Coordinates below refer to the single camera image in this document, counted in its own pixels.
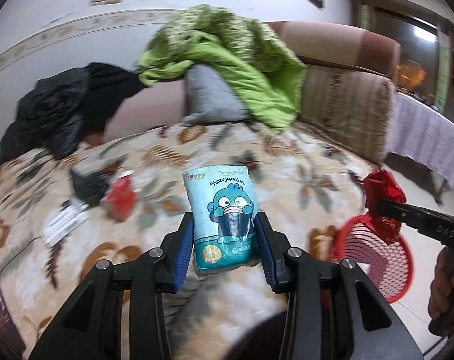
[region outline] metal bolt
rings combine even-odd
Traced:
[[[292,257],[300,257],[301,254],[302,254],[302,251],[297,247],[291,247],[288,251],[288,254],[289,256],[292,256]]]
[[[153,248],[150,252],[149,252],[149,256],[150,257],[154,257],[154,258],[158,258],[160,256],[162,256],[164,254],[164,251],[160,248]]]
[[[95,264],[95,267],[97,269],[106,269],[108,267],[108,264],[109,264],[108,260],[102,259],[97,264]]]
[[[353,259],[343,259],[342,265],[345,266],[347,269],[352,269],[355,267],[355,261]]]

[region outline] gray pillow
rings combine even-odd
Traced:
[[[195,64],[185,74],[187,116],[182,122],[229,122],[249,118],[244,103],[233,93],[229,84],[208,64]]]

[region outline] gold circular badge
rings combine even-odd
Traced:
[[[216,245],[207,245],[202,251],[202,258],[207,264],[215,264],[222,257],[222,252]]]

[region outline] ribbed blue pad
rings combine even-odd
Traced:
[[[254,224],[257,232],[259,255],[260,260],[262,261],[262,268],[264,269],[265,280],[274,291],[274,289],[278,286],[276,281],[276,264],[274,256],[270,250],[269,244],[267,243],[267,237],[265,236],[264,229],[262,228],[258,215],[255,217]]]
[[[185,230],[184,239],[180,245],[177,259],[175,261],[174,289],[177,292],[185,281],[187,269],[189,268],[190,256],[194,244],[194,221],[191,219]]]

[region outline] decorative wallpaper border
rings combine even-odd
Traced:
[[[119,27],[165,24],[181,9],[142,9],[83,17],[48,28],[20,41],[0,54],[0,71],[19,59],[51,44],[91,32]]]

